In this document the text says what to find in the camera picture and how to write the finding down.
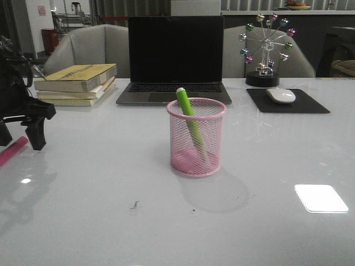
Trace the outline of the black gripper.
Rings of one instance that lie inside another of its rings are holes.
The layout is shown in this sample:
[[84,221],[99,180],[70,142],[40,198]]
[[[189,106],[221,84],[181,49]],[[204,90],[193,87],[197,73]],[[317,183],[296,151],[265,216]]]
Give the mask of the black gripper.
[[32,96],[34,64],[17,49],[10,39],[1,36],[1,124],[0,146],[7,146],[12,136],[8,122],[21,121],[33,150],[46,145],[44,120],[56,114],[53,104]]

